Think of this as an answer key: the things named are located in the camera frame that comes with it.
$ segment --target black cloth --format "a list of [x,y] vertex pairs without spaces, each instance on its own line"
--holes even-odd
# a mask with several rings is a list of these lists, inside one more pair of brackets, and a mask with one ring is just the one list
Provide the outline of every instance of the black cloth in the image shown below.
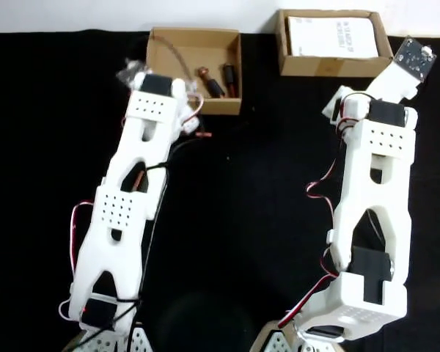
[[[138,36],[0,34],[2,351],[17,341],[59,351],[78,331],[56,310],[71,283],[70,212],[94,197],[116,150],[127,91],[114,75],[129,52],[143,57],[143,45],[129,48]],[[192,338],[194,329],[192,351],[218,339],[223,349],[204,351],[247,351],[322,274],[329,210],[304,195],[337,151],[320,111],[339,85],[370,80],[281,77],[273,35],[241,41],[241,115],[206,117],[214,137],[171,165],[139,314],[157,352],[183,351],[180,331]],[[400,43],[391,38],[394,51]],[[440,40],[423,43],[439,57],[408,102],[419,112],[408,317],[350,351],[440,351]],[[341,181],[342,161],[321,188],[334,204]],[[79,243],[88,218],[83,210]]]

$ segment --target cardboard box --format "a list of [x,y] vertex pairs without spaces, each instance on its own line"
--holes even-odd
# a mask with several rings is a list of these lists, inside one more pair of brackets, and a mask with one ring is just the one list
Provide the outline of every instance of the cardboard box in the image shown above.
[[[379,57],[346,59],[339,57],[291,56],[289,16],[310,18],[357,17],[373,23]],[[376,77],[393,59],[391,46],[377,12],[361,10],[279,10],[276,25],[279,68],[282,76]]]
[[[241,40],[240,33],[225,29],[153,28],[150,35],[168,40],[184,58],[189,72],[197,81],[197,91],[205,97],[202,114],[238,115],[241,107]],[[224,90],[222,67],[225,63],[235,66],[238,80],[238,98],[212,98],[197,70],[205,66]],[[160,41],[150,39],[147,47],[147,65],[157,74],[187,79],[176,56]]]

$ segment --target perforated metal plate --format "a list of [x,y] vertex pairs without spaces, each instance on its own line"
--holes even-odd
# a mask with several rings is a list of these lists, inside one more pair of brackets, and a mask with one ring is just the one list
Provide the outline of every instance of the perforated metal plate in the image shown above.
[[[87,332],[81,341],[84,341],[93,332]],[[115,337],[113,333],[109,331],[103,332],[97,338],[89,341],[87,344],[75,349],[75,352],[114,352],[117,344],[117,352],[125,352],[127,348],[127,339],[121,337]],[[148,342],[147,335],[142,327],[137,327],[133,330],[132,345],[130,352],[153,352],[150,343]]]
[[281,331],[277,331],[269,338],[264,352],[292,352],[292,348],[288,345],[284,334]]

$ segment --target electronic component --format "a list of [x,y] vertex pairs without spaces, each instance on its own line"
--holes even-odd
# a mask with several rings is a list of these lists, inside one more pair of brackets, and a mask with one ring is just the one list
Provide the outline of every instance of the electronic component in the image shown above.
[[395,55],[395,62],[421,82],[432,69],[436,55],[429,46],[422,46],[407,37]]
[[208,68],[200,67],[197,72],[199,74],[199,77],[202,79],[205,86],[207,87],[208,92],[213,98],[225,97],[225,92],[220,87],[220,84],[215,79],[210,77]]
[[371,100],[367,119],[388,125],[404,127],[406,124],[406,110],[403,104]]
[[236,98],[236,75],[235,75],[235,66],[231,64],[223,65],[223,75],[225,78],[225,84],[228,88],[228,94],[230,98]]

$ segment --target ventilation holes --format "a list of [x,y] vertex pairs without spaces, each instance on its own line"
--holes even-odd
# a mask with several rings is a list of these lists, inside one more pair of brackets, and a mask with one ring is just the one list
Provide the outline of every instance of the ventilation holes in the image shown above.
[[[372,134],[375,134],[375,133],[380,133],[382,136],[385,136],[385,131],[375,131],[375,130],[370,130],[370,132],[372,133]],[[389,136],[391,137],[391,138],[396,138],[397,136],[399,136],[399,139],[404,139],[404,136],[403,135],[394,135],[393,133],[389,133]],[[374,141],[373,140],[370,140],[369,141],[369,143],[370,144],[374,144],[373,143]],[[382,142],[378,142],[377,141],[377,143],[381,146],[381,147],[385,147],[385,146],[387,146],[387,147],[389,147],[389,148],[393,148],[393,147],[395,147],[395,143],[393,142],[393,143],[388,143],[388,144],[386,144],[386,143],[384,143],[385,141],[382,141]],[[398,147],[398,149],[399,150],[402,150],[403,149],[403,147],[402,146],[399,146]]]

